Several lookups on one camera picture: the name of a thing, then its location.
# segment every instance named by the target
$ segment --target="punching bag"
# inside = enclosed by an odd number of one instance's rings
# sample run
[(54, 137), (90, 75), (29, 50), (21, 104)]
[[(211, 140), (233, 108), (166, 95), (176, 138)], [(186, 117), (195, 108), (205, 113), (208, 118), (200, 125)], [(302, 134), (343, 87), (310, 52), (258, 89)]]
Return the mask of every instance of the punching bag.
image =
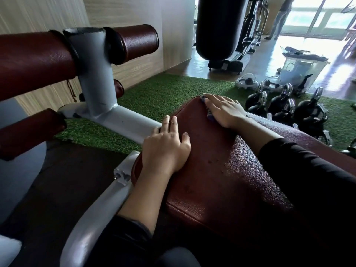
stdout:
[(206, 60), (229, 58), (238, 45), (248, 0), (199, 0), (197, 52)]

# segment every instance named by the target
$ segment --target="wooden floor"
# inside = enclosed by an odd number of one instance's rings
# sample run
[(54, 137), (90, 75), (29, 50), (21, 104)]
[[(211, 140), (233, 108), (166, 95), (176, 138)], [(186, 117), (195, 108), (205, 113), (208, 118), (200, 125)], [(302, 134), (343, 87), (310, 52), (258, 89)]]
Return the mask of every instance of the wooden floor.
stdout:
[[(346, 41), (289, 36), (280, 36), (277, 41), (263, 40), (261, 45), (256, 47), (256, 52), (251, 56), (250, 62), (241, 75), (253, 73), (257, 81), (275, 75), (277, 68), (284, 64), (285, 57), (282, 55), (281, 47), (286, 46), (309, 50), (329, 58), (330, 64), (323, 69), (310, 87), (310, 93), (322, 86), (325, 96), (356, 101), (356, 85), (351, 82), (351, 79), (356, 76), (356, 61), (349, 57), (350, 52)], [(208, 61), (200, 57), (193, 48), (192, 59), (168, 69), (166, 73), (227, 81), (235, 81), (241, 77), (229, 71), (209, 71), (207, 64)]]

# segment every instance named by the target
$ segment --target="green turf mat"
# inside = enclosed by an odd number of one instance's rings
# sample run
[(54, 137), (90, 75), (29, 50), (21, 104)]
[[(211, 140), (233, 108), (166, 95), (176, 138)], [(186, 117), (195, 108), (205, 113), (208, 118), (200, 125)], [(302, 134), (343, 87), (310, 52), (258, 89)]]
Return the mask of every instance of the green turf mat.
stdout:
[[(212, 93), (237, 99), (245, 104), (250, 90), (238, 89), (233, 82), (182, 77), (170, 74), (156, 75), (127, 90), (118, 103), (149, 118), (161, 121), (164, 115), (171, 114), (182, 103), (203, 93)], [(310, 95), (296, 99), (296, 103)], [(356, 137), (356, 111), (351, 102), (336, 98), (322, 97), (330, 112), (325, 129), (330, 131), (337, 150), (344, 150)], [(72, 139), (85, 146), (130, 153), (140, 150), (140, 146), (92, 121), (85, 119), (67, 120), (68, 128), (57, 135), (60, 139)]]

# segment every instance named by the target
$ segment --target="foam roller pad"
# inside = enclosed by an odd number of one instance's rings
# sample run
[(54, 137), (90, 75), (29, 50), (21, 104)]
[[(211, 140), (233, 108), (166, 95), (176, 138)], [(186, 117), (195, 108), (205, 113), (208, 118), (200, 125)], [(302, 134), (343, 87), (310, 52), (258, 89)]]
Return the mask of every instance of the foam roller pad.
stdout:
[(0, 101), (73, 79), (72, 55), (54, 32), (0, 35)]
[(64, 117), (46, 109), (0, 129), (0, 159), (10, 161), (66, 129)]
[(159, 47), (158, 33), (148, 24), (104, 29), (110, 45), (109, 58), (112, 64), (123, 64), (154, 53)]
[(199, 0), (196, 45), (206, 60), (229, 58), (238, 45), (248, 0)]
[[(195, 97), (177, 112), (180, 136), (188, 132), (192, 151), (184, 167), (168, 184), (162, 207), (194, 228), (203, 227), (244, 249), (305, 248), (318, 244), (314, 233), (247, 146), (232, 130), (207, 119), (207, 109)], [(351, 157), (309, 135), (257, 115), (247, 114), (323, 159), (356, 174)], [(291, 170), (298, 165), (290, 163)], [(142, 169), (142, 153), (132, 168), (135, 184)]]

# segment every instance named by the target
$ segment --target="maroon padded seat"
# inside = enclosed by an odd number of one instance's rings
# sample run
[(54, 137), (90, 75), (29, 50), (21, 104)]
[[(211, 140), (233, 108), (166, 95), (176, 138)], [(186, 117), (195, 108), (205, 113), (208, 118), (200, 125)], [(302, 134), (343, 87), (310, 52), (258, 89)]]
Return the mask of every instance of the maroon padded seat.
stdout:
[[(174, 115), (179, 134), (189, 133), (192, 151), (168, 185), (162, 204), (168, 213), (247, 248), (319, 242), (242, 138), (207, 119), (206, 107), (199, 97)], [(292, 127), (256, 115), (249, 117), (356, 175), (352, 158)], [(291, 170), (298, 166), (288, 157), (276, 161), (276, 167), (280, 163), (290, 163)], [(134, 184), (141, 169), (140, 154), (132, 168)]]

